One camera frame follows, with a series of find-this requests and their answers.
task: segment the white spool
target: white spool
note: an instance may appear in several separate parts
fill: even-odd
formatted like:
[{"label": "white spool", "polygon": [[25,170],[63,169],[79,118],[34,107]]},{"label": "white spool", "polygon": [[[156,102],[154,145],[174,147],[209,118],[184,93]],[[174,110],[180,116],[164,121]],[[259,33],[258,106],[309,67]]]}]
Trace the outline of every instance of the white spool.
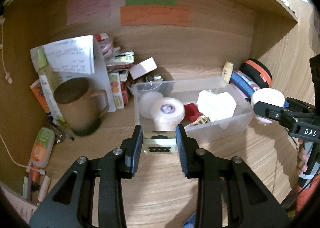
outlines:
[{"label": "white spool", "polygon": [[[251,96],[252,108],[257,102],[265,102],[275,106],[284,107],[285,98],[284,95],[276,89],[263,88],[255,91]],[[256,119],[264,124],[270,124],[274,122],[264,117],[256,116]]]},{"label": "white spool", "polygon": [[174,131],[183,120],[185,109],[179,100],[166,97],[152,105],[151,114],[157,131]]},{"label": "white spool", "polygon": [[139,111],[140,114],[147,119],[152,119],[151,108],[152,105],[163,98],[159,92],[147,92],[139,98]]}]

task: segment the clear plastic box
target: clear plastic box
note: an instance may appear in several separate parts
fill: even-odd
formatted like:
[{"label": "clear plastic box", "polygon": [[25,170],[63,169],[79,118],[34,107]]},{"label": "clear plastic box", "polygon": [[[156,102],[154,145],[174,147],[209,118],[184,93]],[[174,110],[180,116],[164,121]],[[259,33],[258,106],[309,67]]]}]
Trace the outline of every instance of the clear plastic box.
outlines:
[{"label": "clear plastic box", "polygon": [[[157,91],[162,93],[163,97],[176,98],[183,104],[188,104],[191,102],[196,103],[202,90],[211,90],[215,94],[228,92],[235,99],[237,106],[231,118],[186,127],[185,130],[189,137],[195,138],[199,144],[203,144],[244,131],[253,117],[252,107],[238,91],[219,76],[133,85],[135,123],[141,125],[143,131],[155,130],[153,120],[144,118],[139,111],[139,99],[147,92]],[[181,123],[186,126],[190,122],[182,121]]]}]

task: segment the small cube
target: small cube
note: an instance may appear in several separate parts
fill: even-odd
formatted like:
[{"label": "small cube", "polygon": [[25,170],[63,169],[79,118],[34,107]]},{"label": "small cube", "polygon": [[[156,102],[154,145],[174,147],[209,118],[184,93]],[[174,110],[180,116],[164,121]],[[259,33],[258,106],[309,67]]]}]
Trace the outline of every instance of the small cube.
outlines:
[{"label": "small cube", "polygon": [[146,154],[173,154],[176,150],[175,131],[144,131],[142,147]]}]

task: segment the metal screw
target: metal screw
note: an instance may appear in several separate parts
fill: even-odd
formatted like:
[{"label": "metal screw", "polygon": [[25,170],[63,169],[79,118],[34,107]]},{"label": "metal screw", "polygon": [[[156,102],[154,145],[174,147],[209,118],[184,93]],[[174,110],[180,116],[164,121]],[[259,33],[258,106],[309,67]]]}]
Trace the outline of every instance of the metal screw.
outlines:
[{"label": "metal screw", "polygon": [[121,155],[122,152],[123,152],[123,150],[121,148],[117,148],[117,149],[113,150],[113,154],[115,154],[115,155]]},{"label": "metal screw", "polygon": [[240,164],[242,162],[242,159],[241,157],[233,157],[233,162],[237,163],[237,164]]},{"label": "metal screw", "polygon": [[77,161],[78,161],[78,163],[79,164],[82,164],[82,163],[84,163],[84,162],[86,162],[86,157],[79,157],[78,159],[77,159]]},{"label": "metal screw", "polygon": [[205,149],[199,148],[199,149],[196,150],[196,153],[198,155],[204,155],[205,154]]}]

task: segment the mug handle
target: mug handle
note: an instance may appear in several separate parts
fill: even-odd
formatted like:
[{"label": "mug handle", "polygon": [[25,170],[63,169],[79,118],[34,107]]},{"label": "mug handle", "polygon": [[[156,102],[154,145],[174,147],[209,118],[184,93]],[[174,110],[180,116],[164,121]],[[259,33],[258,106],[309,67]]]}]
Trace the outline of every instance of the mug handle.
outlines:
[{"label": "mug handle", "polygon": [[91,97],[96,97],[96,96],[99,96],[99,95],[103,95],[104,96],[104,99],[106,100],[106,104],[107,104],[106,107],[103,108],[103,110],[99,113],[99,118],[101,118],[109,110],[109,102],[108,102],[107,92],[105,90],[93,90],[91,92]]}]

